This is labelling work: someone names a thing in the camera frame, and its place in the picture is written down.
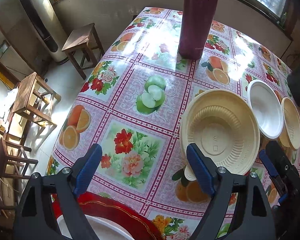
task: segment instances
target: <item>wooden stool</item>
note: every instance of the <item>wooden stool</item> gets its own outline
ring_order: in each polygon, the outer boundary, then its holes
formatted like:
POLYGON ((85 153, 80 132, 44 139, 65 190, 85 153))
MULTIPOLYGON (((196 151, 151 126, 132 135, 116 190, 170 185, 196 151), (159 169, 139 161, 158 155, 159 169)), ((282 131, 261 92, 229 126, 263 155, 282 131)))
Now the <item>wooden stool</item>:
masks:
POLYGON ((68 56, 69 60, 83 79, 86 79, 86 75, 83 72, 83 70, 95 67, 98 64, 101 57, 105 54, 100 39, 98 37, 97 31, 94 27, 94 23, 90 23, 88 25, 73 30, 66 43, 64 44, 62 51, 65 52, 65 54, 68 56), (97 43, 94 46, 89 45, 89 41, 92 34, 97 43), (81 49, 83 52, 80 66, 72 54, 72 52, 76 51, 77 49, 81 49), (100 55, 98 60, 92 52, 93 49, 100 49, 100 55), (89 67, 82 68, 85 59, 87 59, 88 61, 92 60, 92 65, 89 67))
POLYGON ((30 176, 25 176, 26 170, 30 163, 37 164, 38 160, 29 159, 26 152, 31 152, 31 148, 25 147, 13 142, 9 142, 1 138, 0 140, 0 177, 10 179, 29 179, 30 176), (13 148, 17 149, 16 155, 13 154, 13 148), (15 174, 6 173, 7 165, 14 166, 15 174))
POLYGON ((21 81, 17 97, 13 105, 12 113, 17 113, 27 120, 40 125, 41 127, 45 127, 46 123, 56 126, 56 124, 51 121, 51 112, 54 98, 57 101, 61 100, 61 96, 54 90, 52 90, 37 75, 36 72, 33 72, 31 75, 27 76, 26 78, 24 78, 24 80, 21 81), (44 93, 39 93, 38 90, 34 88, 37 83, 45 89, 44 93), (38 108, 31 106, 30 104, 30 98, 32 94, 40 99, 38 108), (45 97, 46 95, 51 95, 50 100, 45 97), (49 105, 47 114, 41 112, 42 102, 44 102, 46 105, 49 105))

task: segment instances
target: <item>plastic tablecloth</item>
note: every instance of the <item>plastic tablecloth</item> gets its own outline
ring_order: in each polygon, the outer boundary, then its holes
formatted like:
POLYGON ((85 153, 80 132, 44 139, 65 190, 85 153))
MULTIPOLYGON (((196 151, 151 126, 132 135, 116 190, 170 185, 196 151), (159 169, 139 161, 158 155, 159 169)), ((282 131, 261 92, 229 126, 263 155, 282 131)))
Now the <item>plastic tablecloth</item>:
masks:
MULTIPOLYGON (((188 239, 210 200, 183 175, 179 128, 189 102, 216 88, 246 100, 254 79, 266 82, 279 100, 294 102, 287 65, 229 26, 213 21, 202 58, 181 58, 182 14, 146 7, 122 32, 78 94, 47 169, 55 174, 72 166, 93 143, 100 144, 103 157, 88 191, 132 207, 152 220, 165 239, 188 239)), ((300 172, 300 149, 283 149, 300 172)), ((276 204, 279 195, 258 158, 251 171, 258 174, 270 205, 276 204)), ((231 196, 218 236, 227 230, 236 198, 231 196)))

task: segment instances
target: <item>screw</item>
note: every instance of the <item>screw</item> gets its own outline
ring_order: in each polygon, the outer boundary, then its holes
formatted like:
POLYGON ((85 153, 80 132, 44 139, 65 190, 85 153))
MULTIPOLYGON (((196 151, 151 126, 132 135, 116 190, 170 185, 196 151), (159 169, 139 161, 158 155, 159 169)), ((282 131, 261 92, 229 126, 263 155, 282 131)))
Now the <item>screw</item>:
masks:
POLYGON ((219 171, 220 173, 226 173, 226 168, 225 168, 225 167, 219 167, 219 168, 218 168, 218 171, 219 171))
POLYGON ((32 178, 36 179, 37 177, 39 177, 40 173, 35 172, 31 175, 32 178))
POLYGON ((255 172, 250 172, 250 176, 253 178, 256 178, 256 177, 258 177, 258 174, 256 174, 255 172))
POLYGON ((62 169, 62 173, 64 174, 68 174, 70 172, 70 168, 69 167, 65 167, 62 169))

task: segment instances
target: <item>floor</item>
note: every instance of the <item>floor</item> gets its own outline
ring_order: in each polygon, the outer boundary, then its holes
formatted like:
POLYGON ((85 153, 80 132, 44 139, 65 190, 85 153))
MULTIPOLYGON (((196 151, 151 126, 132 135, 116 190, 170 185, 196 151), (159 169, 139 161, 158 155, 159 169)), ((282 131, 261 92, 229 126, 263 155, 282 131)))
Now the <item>floor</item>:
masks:
MULTIPOLYGON (((98 52, 99 50, 94 50, 96 57, 98 56, 98 52)), ((80 62, 82 52, 76 51, 74 57, 80 62)), ((86 60, 84 67, 90 64, 86 60)), ((93 68, 84 70, 87 78, 92 70, 93 68)), ((42 176, 45 175, 48 161, 62 124, 66 120, 74 100, 85 83, 70 61, 62 65, 51 64, 44 77, 48 79, 47 84, 61 95, 61 101, 57 104, 56 101, 54 102, 51 116, 52 121, 57 124, 57 127, 47 126, 43 129, 39 125, 32 123, 25 146, 32 148, 32 152, 28 158, 37 159, 39 162, 36 166, 31 164, 26 175, 34 172, 39 172, 42 176)), ((25 187, 27 180, 22 180, 20 183, 22 187, 25 187)))

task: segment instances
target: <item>white bowl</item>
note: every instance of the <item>white bowl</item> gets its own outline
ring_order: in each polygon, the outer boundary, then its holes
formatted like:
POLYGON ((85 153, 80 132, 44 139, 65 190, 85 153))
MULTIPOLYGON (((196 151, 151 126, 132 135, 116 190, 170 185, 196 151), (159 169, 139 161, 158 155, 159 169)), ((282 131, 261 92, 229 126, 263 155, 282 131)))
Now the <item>white bowl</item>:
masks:
MULTIPOLYGON (((85 216, 100 240, 134 240, 124 228, 113 221, 89 215, 85 216)), ((63 215, 57 218, 57 223, 61 234, 72 239, 63 215)))
POLYGON ((281 106, 284 127, 280 141, 285 147, 291 147, 296 151, 300 148, 300 115, 290 98, 282 99, 281 106))
MULTIPOLYGON (((182 116, 180 144, 185 157, 190 143, 196 143, 217 167, 244 175, 258 154, 258 122, 237 94, 222 89, 208 90, 196 96, 182 116)), ((196 179, 189 165, 185 176, 188 180, 196 179)))
POLYGON ((277 139, 283 129, 283 114, 276 94, 261 80, 251 81, 247 94, 248 104, 257 118, 260 131, 270 140, 277 139))

